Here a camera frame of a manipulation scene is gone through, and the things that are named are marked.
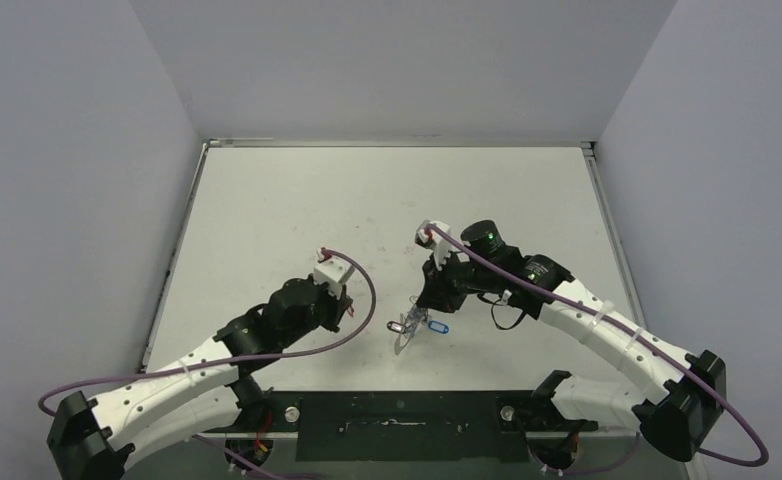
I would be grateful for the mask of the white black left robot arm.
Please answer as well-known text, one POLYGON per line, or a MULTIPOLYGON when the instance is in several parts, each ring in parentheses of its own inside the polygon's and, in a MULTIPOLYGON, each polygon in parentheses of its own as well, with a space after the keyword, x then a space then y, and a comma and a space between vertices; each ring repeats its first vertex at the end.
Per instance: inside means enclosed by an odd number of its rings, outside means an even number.
POLYGON ((61 477, 121 478, 132 455, 144 451, 141 433, 170 413, 182 413, 193 432, 232 423, 257 428, 266 405, 251 374, 287 357, 288 347, 319 327, 338 332, 351 305, 341 280, 290 279, 266 303, 152 375, 92 397, 68 395, 47 437, 61 477))

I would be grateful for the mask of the silver metal key plate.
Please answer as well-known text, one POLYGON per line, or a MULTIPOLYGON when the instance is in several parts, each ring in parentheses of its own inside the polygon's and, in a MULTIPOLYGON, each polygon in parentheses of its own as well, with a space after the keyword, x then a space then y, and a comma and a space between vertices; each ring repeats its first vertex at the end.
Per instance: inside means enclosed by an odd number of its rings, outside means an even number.
POLYGON ((397 339, 394 344, 394 353, 397 356, 399 356, 414 339, 419 328, 426 327, 430 320, 429 311, 426 308, 417 305, 416 297, 411 297, 410 303, 411 307, 406 312, 401 313, 399 319, 396 321, 406 326, 406 330, 402 334, 397 333, 397 339))

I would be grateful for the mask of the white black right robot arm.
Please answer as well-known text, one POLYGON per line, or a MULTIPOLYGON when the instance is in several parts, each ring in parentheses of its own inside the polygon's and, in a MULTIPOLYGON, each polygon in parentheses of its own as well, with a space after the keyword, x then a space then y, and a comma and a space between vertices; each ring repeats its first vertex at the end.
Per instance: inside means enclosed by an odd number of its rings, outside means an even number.
POLYGON ((724 411, 726 365, 714 352, 696 355, 656 337, 553 259, 506 244, 491 220, 467 227, 461 242, 450 240, 447 225, 426 221, 415 241, 431 252, 419 307, 454 313, 470 296, 494 295, 574 338, 629 382, 555 372, 532 402, 539 425, 587 420, 621 427, 673 460, 693 459, 724 411))

